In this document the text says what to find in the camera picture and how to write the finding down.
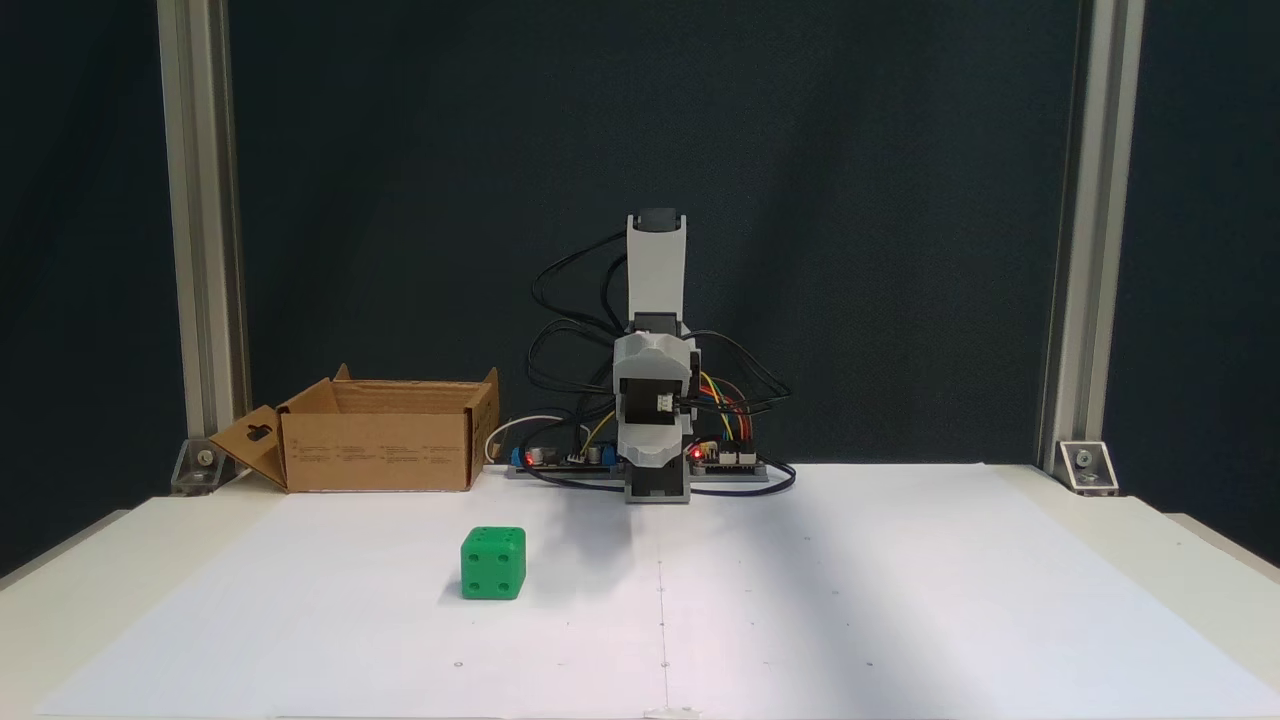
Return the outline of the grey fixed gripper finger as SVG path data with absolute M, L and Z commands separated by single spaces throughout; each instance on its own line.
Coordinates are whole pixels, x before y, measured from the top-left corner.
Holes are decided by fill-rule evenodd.
M 618 460 L 636 468 L 663 468 L 684 456 L 690 434 L 690 420 L 677 420 L 672 425 L 622 421 L 617 430 Z

